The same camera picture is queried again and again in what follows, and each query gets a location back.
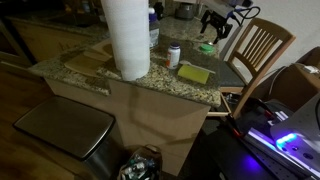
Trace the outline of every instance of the sponge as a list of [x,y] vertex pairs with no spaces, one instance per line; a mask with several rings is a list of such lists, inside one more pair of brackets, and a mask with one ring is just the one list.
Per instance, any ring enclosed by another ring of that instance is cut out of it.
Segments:
[[207,83],[209,74],[210,73],[208,71],[204,71],[202,69],[198,69],[189,65],[182,65],[178,72],[178,76],[199,82],[201,84]]

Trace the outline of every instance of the pill bottle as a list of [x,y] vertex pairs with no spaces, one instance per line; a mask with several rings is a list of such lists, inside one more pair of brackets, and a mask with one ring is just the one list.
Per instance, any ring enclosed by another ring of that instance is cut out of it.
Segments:
[[168,48],[166,67],[169,69],[176,69],[180,59],[180,44],[172,42]]

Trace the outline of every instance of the kitchen island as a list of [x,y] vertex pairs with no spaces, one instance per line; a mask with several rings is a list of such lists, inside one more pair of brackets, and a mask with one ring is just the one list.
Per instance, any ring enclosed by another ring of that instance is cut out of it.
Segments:
[[126,148],[158,146],[162,150],[163,171],[177,176],[207,112],[220,105],[219,77],[210,74],[205,85],[178,77],[178,69],[169,70],[164,66],[167,48],[170,42],[178,41],[181,59],[219,74],[216,54],[199,50],[202,42],[214,39],[215,32],[208,28],[201,36],[201,23],[197,19],[180,21],[166,17],[160,22],[159,46],[151,50],[149,73],[136,81],[123,81],[114,61],[99,68],[98,78],[64,66],[64,62],[109,38],[108,32],[29,70],[44,77],[56,95],[113,114]]

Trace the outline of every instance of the paper towel roll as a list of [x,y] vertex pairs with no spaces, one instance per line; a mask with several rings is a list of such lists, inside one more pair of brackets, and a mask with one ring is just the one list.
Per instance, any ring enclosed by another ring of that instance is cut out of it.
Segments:
[[148,0],[101,0],[114,59],[122,79],[133,81],[150,68]]

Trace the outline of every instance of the purple light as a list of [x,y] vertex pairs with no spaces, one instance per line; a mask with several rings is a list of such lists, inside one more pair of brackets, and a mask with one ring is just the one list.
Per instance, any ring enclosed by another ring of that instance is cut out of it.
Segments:
[[270,143],[271,140],[269,140],[267,137],[264,136],[258,136],[254,132],[249,131],[249,135],[263,143],[264,145],[268,146],[270,149],[275,150],[275,147]]
[[259,163],[249,155],[245,156],[242,162],[244,163],[243,168],[247,169],[248,171],[257,172],[261,170]]

